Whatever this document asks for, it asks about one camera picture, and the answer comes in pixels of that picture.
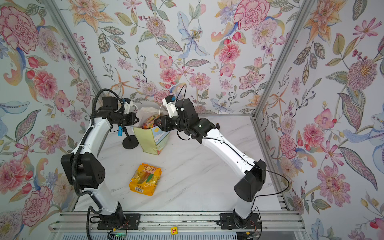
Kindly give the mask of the painted landscape paper bag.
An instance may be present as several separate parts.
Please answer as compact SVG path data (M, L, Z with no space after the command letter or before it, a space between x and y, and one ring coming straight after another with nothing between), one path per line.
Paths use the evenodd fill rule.
M147 107L139 109L136 113L136 116L140 120L132 127L132 130L134 135L137 137L143 152L145 153L158 156L168 142L170 132L162 131L158 127L153 127L152 129L147 130L141 128L142 124L149 117L156 114L159 114L161 117L164 112L165 111L159 111L158 109Z

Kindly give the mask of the yellow gummy candy bag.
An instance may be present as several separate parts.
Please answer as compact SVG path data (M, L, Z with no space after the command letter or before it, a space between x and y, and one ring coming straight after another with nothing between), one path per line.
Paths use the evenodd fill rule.
M142 195L153 196L161 175L161 168L142 163L130 180L130 190Z

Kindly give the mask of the orange Fox's candy bag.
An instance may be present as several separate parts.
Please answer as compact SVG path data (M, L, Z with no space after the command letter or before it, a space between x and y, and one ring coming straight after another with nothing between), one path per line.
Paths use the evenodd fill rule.
M145 120L145 122L142 124L141 128L142 129L152 129L153 127L155 127L157 124L156 124L156 120L159 119L160 115L159 114L156 114L156 115L153 115L151 117L149 117L147 120Z

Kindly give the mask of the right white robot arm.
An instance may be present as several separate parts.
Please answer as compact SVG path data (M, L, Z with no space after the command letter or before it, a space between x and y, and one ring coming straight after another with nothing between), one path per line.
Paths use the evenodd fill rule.
M167 96L162 104L166 107L167 114L161 115L156 121L162 131L176 130L185 133L190 139L217 154L238 176L239 181L234 186L238 199L231 218L237 227L245 228L253 214L256 194L266 181L266 163L263 160L255 161L241 152L223 136L219 125L200 118L190 99L178 100Z

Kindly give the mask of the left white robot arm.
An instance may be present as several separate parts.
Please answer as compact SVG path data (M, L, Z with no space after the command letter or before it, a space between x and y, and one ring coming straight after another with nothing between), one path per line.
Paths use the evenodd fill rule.
M104 183L106 171L97 157L113 126L126 133L128 126L139 122L136 114L131 112L132 106L133 102L128 98L104 97L103 105L92 109L90 125L80 144L61 158L67 179L77 196L90 196L98 207L98 210L90 210L98 214L108 227L123 224L125 215L121 204Z

